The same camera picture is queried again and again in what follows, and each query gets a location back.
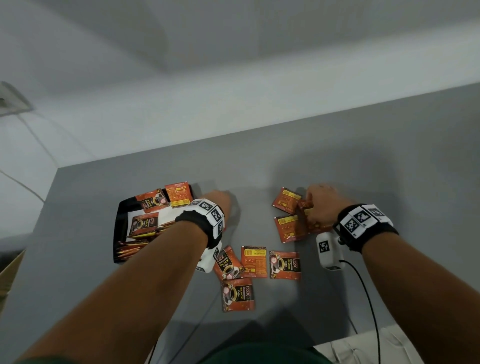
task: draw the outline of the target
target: gray table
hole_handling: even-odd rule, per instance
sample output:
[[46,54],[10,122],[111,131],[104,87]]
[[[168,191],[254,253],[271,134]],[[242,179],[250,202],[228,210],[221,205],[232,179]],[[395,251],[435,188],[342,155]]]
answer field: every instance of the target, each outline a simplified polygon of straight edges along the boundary
[[[119,201],[165,183],[189,181],[197,195],[230,190],[236,206],[224,245],[237,254],[250,244],[297,251],[303,274],[300,283],[256,279],[256,310],[224,314],[216,276],[195,272],[154,363],[190,363],[242,340],[309,346],[373,328],[350,268],[322,270],[312,239],[279,242],[273,217],[282,213],[271,203],[281,186],[303,193],[333,182],[376,203],[412,244],[478,290],[479,248],[470,243],[479,216],[478,95],[479,85],[466,86],[58,170],[0,319],[1,362],[118,268]],[[346,259],[366,280],[379,324],[391,324],[361,256]]]

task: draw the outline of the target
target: hand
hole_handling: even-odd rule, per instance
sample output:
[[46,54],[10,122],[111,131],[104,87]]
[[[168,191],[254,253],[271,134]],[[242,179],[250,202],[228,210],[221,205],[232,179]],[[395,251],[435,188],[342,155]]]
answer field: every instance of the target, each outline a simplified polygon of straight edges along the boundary
[[201,198],[206,198],[212,202],[215,202],[223,211],[225,215],[225,226],[227,225],[227,220],[230,217],[230,210],[232,207],[232,201],[230,195],[227,192],[213,190],[207,194],[204,194]]
[[313,202],[313,210],[308,215],[310,223],[332,225],[336,222],[338,214],[354,202],[338,193],[326,184],[312,184],[307,190],[307,200]]

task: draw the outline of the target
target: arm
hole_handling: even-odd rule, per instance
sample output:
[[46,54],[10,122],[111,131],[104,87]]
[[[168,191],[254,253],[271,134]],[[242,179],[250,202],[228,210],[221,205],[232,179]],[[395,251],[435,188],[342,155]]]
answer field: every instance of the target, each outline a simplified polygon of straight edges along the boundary
[[[334,223],[353,204],[326,185],[309,187],[309,216]],[[393,233],[371,238],[362,249],[365,265],[388,310],[430,363],[480,359],[480,294]]]
[[[228,194],[205,198],[222,207]],[[107,278],[20,359],[63,356],[80,364],[143,363],[170,321],[207,246],[207,235],[180,221]]]

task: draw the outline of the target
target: green clothing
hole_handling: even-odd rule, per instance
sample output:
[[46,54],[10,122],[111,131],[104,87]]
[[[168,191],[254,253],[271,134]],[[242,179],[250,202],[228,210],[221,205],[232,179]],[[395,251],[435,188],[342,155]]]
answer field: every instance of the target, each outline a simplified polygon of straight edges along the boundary
[[[201,364],[332,364],[313,350],[290,348],[273,343],[234,345],[210,355]],[[76,364],[59,357],[26,359],[15,364]]]

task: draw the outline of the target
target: electrical outlet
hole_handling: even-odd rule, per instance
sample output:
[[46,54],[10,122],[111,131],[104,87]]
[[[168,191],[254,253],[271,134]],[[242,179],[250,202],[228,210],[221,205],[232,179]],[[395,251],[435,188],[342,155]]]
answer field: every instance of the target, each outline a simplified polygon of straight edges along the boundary
[[32,110],[33,107],[15,87],[8,82],[0,82],[0,118]]

